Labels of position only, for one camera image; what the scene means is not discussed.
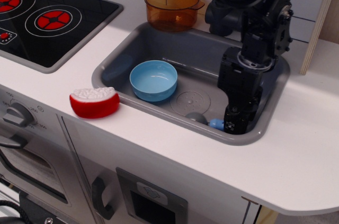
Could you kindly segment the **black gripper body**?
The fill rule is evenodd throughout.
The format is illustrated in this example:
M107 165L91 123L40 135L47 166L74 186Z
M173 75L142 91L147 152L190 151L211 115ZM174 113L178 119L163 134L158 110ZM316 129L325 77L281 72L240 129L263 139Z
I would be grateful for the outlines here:
M256 116L262 97L262 73L242 67L240 48L228 48L222 56L217 86L228 97L224 115L224 132L242 135Z

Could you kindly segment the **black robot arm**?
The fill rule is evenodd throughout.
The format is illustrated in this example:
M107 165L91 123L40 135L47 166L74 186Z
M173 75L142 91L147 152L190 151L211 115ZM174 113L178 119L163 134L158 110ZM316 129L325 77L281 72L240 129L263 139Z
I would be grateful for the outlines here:
M218 87L226 93L226 133L241 135L260 106L264 73L274 69L289 50L293 16L291 0L213 0L205 21L210 32L222 37L241 34L242 46L225 51L219 69Z

